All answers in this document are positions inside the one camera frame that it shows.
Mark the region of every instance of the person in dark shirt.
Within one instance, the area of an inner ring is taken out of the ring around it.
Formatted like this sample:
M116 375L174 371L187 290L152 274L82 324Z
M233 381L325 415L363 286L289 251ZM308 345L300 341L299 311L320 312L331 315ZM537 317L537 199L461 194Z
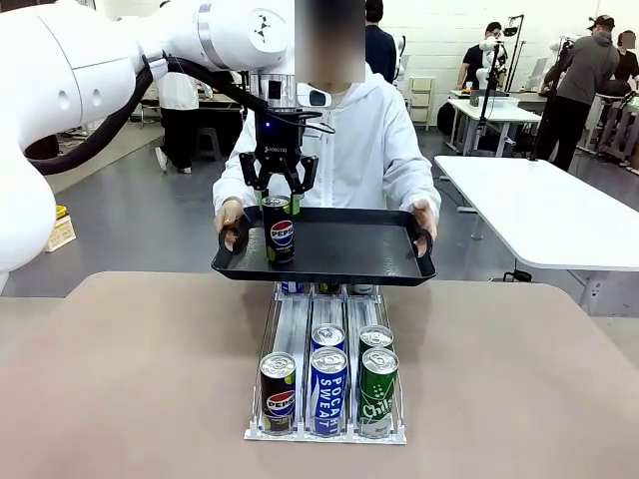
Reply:
M373 73L380 73L392 85L397 49L392 37L379 28L382 17L382 0L366 0L366 62Z
M637 56L628 51L628 48L634 48L636 36L634 32L626 30L619 35L617 39L617 50L619 51L619 66L615 70L615 79L628 82L630 86L636 88L639 85L639 64L637 63Z
M501 24L499 22L489 23L486 27L484 39L488 37L501 37ZM459 76L457 77L457 90L462 90L466 83L472 82L472 89L479 89L479 80L477 79L477 70L483 68L483 52L479 49L479 45L470 47L463 57Z

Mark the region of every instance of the hand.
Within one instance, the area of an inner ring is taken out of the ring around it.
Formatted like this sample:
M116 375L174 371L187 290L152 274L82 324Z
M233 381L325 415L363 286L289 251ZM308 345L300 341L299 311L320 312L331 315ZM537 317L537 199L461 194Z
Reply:
M426 200L419 200L412 205L412 214L420 228L424 228L432 236L432 240L437 238L437 219L435 213L430 208L430 204ZM415 241L419 257L422 257L428 251L428 242L426 238L419 237Z
M219 234L223 228L236 225L243 214L244 207L241 202L234 199L226 200L214 220L216 232ZM229 246L229 249L233 248L233 244L235 244L237 238L238 236L235 233L227 232L224 241Z

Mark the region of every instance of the can lid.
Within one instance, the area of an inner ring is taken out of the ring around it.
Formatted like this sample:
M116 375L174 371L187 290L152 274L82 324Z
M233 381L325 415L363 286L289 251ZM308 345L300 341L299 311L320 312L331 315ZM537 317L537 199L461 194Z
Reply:
M285 352L272 352L262 359L260 371L272 379L290 376L296 370L296 361Z
M375 374L392 374L399 367L399 360L394 352L383 347L374 347L363 354L363 366Z
M291 200L287 197L266 197L262 200L263 207L287 207L291 204Z
M337 346L341 344L345 334L336 324L320 324L313 330L311 337L321 346Z
M335 374L346 369L346 355L336 347L323 347L311 356L311 366L319 372Z
M361 330L359 338L371 347L386 347L392 344L392 331L385 326L367 326Z

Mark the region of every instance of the white sneaker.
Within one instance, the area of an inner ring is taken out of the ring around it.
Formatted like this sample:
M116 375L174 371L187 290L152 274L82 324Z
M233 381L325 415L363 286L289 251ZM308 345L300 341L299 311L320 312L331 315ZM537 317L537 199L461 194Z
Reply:
M160 168L163 172L165 172L167 170L167 163L169 162L169 158L167 158L160 147L156 148L156 158L158 159Z

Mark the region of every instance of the black cap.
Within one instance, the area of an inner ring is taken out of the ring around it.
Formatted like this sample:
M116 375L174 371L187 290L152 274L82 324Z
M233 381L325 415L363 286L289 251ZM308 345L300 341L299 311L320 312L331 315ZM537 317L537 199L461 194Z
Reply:
M590 17L590 21L594 22L591 27L588 27L588 30L593 31L595 27L603 26L608 27L610 30L615 28L615 19L609 15L599 15L597 18Z

